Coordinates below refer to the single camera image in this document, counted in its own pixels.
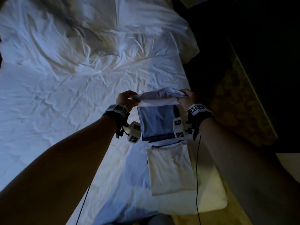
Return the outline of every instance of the black wrist strap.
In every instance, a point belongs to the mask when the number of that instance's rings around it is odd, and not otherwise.
[[[123,136],[123,126],[127,125],[127,119],[130,115],[126,106],[110,105],[102,116],[104,115],[110,116],[116,122],[116,137],[119,138],[119,136]]]
[[[202,104],[193,104],[190,106],[187,115],[188,124],[192,124],[192,129],[194,129],[193,140],[196,139],[199,133],[199,127],[203,120],[207,118],[213,118],[213,114]]]

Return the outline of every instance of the mattress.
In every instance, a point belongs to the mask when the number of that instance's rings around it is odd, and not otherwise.
[[[198,52],[169,0],[42,1],[8,0],[0,12],[0,190],[49,147],[99,119],[119,93],[189,88],[182,62]],[[128,121],[139,121],[136,108]],[[197,212],[195,191],[151,196],[148,148],[113,138],[78,224]],[[224,208],[226,194],[204,145],[198,174],[199,211]],[[76,223],[82,203],[68,224]]]

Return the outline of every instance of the white bed sheet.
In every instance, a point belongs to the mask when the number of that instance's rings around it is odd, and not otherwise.
[[[76,16],[78,25],[74,29],[32,0],[8,0],[3,6],[0,12],[3,56],[0,190],[47,148],[101,117],[119,93],[189,88],[181,60],[192,58],[198,48],[187,23],[171,9],[170,2],[139,0],[131,9],[134,5],[131,0],[98,1],[102,2],[87,5],[91,8],[115,3],[112,6],[118,10],[118,18],[114,18],[117,24],[113,28],[106,25],[98,28],[101,22],[99,25],[90,22],[87,16],[79,22]],[[136,21],[129,18],[129,11],[136,13]],[[106,17],[103,22],[109,22],[113,14]],[[156,22],[154,25],[150,24],[151,17]],[[132,20],[132,27],[126,25],[126,18]],[[88,27],[96,37],[85,30]],[[129,121],[138,120],[137,110],[133,109]],[[141,150],[148,147],[145,144],[137,145]],[[80,224],[91,224],[115,189],[126,165],[125,158],[132,150],[130,147],[125,138],[113,139],[91,185]],[[223,208],[227,201],[218,171],[208,152],[201,151],[199,211]],[[135,205],[138,208],[178,215],[196,213],[194,192],[160,196],[151,203],[147,190],[139,193],[136,199],[140,201]],[[68,224],[76,222],[81,204]]]

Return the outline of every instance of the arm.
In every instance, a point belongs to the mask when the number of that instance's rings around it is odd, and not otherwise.
[[[117,104],[139,102],[127,91]],[[91,184],[117,129],[109,116],[50,147],[0,192],[1,224],[63,224]]]
[[[178,101],[185,110],[199,103],[190,90]],[[262,149],[227,130],[212,118],[199,128],[222,176],[253,224],[300,224],[299,184]]]

